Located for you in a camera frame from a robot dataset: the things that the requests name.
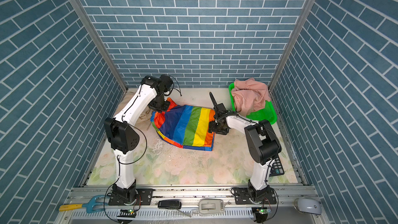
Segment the colourful striped shorts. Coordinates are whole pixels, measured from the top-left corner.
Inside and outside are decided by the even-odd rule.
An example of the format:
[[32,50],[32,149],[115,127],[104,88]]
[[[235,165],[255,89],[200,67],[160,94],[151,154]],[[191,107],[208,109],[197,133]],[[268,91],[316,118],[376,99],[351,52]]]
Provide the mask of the colourful striped shorts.
[[215,133],[209,131],[209,124],[215,120],[215,111],[167,101],[167,111],[154,111],[150,119],[158,136],[178,148],[212,151]]

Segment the pink cloth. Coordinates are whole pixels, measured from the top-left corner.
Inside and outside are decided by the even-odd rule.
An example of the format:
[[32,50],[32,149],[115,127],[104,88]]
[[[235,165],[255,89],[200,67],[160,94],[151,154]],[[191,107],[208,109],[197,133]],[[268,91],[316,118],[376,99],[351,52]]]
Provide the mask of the pink cloth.
[[235,110],[242,116],[264,109],[266,103],[271,101],[268,86],[254,78],[236,79],[231,95]]

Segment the beige drawstring shorts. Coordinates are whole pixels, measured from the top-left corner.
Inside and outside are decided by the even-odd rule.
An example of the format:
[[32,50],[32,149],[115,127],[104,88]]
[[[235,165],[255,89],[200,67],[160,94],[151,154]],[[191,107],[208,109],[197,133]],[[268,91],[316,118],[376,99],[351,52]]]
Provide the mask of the beige drawstring shorts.
[[133,126],[150,119],[151,110],[148,107],[153,96],[149,94],[134,95],[121,112],[121,121]]

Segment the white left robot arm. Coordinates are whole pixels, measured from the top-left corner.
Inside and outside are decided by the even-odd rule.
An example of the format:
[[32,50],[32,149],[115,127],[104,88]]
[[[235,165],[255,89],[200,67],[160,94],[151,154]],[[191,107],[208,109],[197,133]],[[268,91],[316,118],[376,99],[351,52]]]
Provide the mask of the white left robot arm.
[[133,165],[134,149],[144,135],[135,125],[146,108],[155,112],[165,112],[170,106],[166,97],[172,92],[173,80],[168,75],[159,78],[146,76],[139,89],[127,105],[114,117],[104,121],[105,133],[116,158],[117,179],[112,186],[112,196],[131,204],[137,199],[136,179]]

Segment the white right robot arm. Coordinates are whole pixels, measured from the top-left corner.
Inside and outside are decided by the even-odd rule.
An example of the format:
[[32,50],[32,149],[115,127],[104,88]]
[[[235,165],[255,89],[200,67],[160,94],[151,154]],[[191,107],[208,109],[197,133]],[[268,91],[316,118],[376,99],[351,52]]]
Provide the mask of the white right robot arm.
[[209,124],[209,132],[227,135],[230,129],[243,133],[249,153],[253,159],[254,170],[248,182],[250,199],[259,202],[273,193],[269,186],[271,167],[275,163],[282,146],[271,124],[267,120],[254,121],[239,113],[227,110],[221,103],[214,104],[215,119]]

